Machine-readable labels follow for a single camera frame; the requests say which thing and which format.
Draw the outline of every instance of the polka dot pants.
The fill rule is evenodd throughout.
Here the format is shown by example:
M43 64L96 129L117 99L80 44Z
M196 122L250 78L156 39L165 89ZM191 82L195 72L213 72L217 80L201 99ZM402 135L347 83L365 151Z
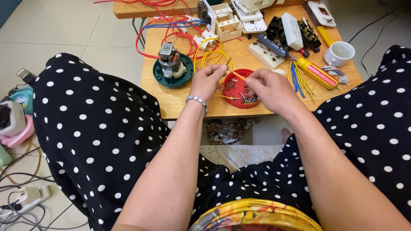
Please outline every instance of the polka dot pants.
M410 57L410 49L391 47L375 76L314 112L409 221ZM110 230L169 134L156 98L67 53L47 62L34 93L35 130L56 183L88 217L90 229ZM208 209L243 198L278 201L317 220L294 135L273 161L234 173L200 155L198 174L190 225Z

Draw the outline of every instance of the silver bracelet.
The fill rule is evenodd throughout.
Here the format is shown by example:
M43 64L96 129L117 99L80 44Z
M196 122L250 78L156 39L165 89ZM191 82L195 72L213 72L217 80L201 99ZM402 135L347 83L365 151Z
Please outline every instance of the silver bracelet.
M200 98L198 96L195 96L195 95L189 95L189 96L187 96L187 98L185 98L185 103L187 103L187 101L189 101L190 99L194 99L194 100L198 101L200 104L203 105L204 110L205 110L204 116L206 116L208 114L207 104L202 98Z

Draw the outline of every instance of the white ceramic cup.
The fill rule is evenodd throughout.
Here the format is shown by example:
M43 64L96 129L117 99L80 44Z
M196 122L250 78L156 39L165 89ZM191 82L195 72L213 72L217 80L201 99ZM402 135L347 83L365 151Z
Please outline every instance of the white ceramic cup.
M328 65L339 67L352 59L356 54L353 46L346 42L335 42L327 50L324 60Z

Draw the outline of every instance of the person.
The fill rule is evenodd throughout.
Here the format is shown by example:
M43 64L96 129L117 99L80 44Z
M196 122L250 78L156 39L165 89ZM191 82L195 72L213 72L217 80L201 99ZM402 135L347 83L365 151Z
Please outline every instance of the person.
M374 76L313 113L286 78L256 70L250 94L295 133L275 159L233 173L199 154L197 98L170 131L154 96L66 53L36 80L35 130L92 231L411 230L410 63L392 46ZM207 105L226 71L198 71L190 95Z

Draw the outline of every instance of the hand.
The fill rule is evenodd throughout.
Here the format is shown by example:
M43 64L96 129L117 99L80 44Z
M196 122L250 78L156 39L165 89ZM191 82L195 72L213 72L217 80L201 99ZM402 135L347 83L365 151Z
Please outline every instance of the hand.
M219 88L218 81L227 73L227 66L222 64L208 65L193 76L190 95L195 95L208 103L215 89Z
M287 78L268 69L258 69L246 79L249 95L258 95L264 106L287 119L289 113L304 106Z

